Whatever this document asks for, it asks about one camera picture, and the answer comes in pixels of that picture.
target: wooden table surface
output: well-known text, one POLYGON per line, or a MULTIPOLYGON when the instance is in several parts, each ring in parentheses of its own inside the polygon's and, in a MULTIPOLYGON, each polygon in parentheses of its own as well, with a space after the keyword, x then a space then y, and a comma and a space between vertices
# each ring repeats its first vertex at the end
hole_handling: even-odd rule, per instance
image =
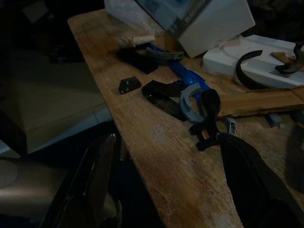
MULTIPOLYGON (((171 83, 178 80, 174 73, 161 66, 145 75, 116 59, 116 40, 136 32, 105 10, 72 17, 68 23, 166 227, 242 227, 226 185, 220 148, 199 152, 195 147, 197 138, 188 132, 191 124, 150 104, 140 89, 125 95, 118 92, 121 79, 136 76, 142 85, 151 80, 171 83)), ((159 37, 157 45, 165 48, 165 38, 159 37)), ((245 91, 225 76, 203 72, 201 62, 201 58, 182 61, 219 94, 245 91)), ((304 195, 294 188, 299 181, 296 174, 304 134, 289 116, 283 115, 283 120, 280 128, 270 128, 263 117, 238 118, 237 136, 260 152, 304 209, 304 195)), ((218 126, 225 130, 222 123, 218 126)))

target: worn wood grain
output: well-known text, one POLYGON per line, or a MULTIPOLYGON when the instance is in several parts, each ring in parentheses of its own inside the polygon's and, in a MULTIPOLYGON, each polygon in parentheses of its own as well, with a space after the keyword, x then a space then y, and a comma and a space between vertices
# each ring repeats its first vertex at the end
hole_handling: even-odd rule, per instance
MULTIPOLYGON (((189 123, 154 107, 140 89, 125 95, 118 92, 120 80, 126 77, 136 76, 142 85, 151 80, 171 83, 177 77, 165 66, 145 75, 116 59, 114 37, 131 29, 104 10, 75 16, 69 25, 166 227, 242 227, 226 185, 219 147, 199 152, 197 139, 189 135, 189 123)), ((200 58, 182 63, 220 94, 245 91, 224 76, 204 73, 200 58)), ((237 136, 258 149, 304 208, 303 194, 290 181, 296 180, 293 168, 299 166, 299 159, 298 155, 291 159, 289 153, 299 151, 295 142, 301 137, 290 118, 284 116, 280 129, 269 128, 262 117, 241 118, 237 124, 237 136)))

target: plastic bag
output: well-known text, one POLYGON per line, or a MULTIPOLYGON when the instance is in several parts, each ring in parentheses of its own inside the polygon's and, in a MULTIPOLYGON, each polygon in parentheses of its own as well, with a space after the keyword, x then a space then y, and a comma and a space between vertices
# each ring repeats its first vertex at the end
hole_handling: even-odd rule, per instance
POLYGON ((109 14, 134 29, 145 30, 150 34, 158 34, 163 31, 134 0, 104 0, 104 3, 109 14))

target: dark floor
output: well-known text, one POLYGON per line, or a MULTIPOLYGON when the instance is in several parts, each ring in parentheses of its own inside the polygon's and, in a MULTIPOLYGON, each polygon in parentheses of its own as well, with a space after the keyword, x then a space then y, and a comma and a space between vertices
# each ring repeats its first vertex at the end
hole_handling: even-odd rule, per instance
POLYGON ((132 160, 119 159, 121 138, 113 122, 99 124, 29 154, 27 158, 56 167, 74 169, 89 144, 107 133, 116 133, 118 136, 108 191, 114 200, 120 200, 122 204, 122 228, 164 227, 132 160))

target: wooden workbench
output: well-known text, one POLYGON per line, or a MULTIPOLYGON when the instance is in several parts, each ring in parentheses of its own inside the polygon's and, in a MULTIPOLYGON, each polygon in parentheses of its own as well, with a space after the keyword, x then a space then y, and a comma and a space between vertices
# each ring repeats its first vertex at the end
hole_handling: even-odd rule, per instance
MULTIPOLYGON (((219 147, 199 152, 189 123, 183 123, 144 99, 140 89, 120 95, 120 80, 136 76, 171 83, 178 78, 166 66, 145 75, 115 58, 116 39, 135 33, 104 10, 75 16, 69 25, 107 103, 161 219, 168 228, 242 227, 226 185, 219 147)), ((165 38, 157 45, 164 48, 165 38)), ((219 94, 245 91, 225 76, 201 70, 201 58, 185 59, 185 67, 198 72, 219 94)), ((293 188, 300 165, 300 132, 286 115, 281 127, 270 128, 263 117, 239 118, 237 136, 253 145, 267 165, 287 184, 304 209, 304 195, 293 188)))

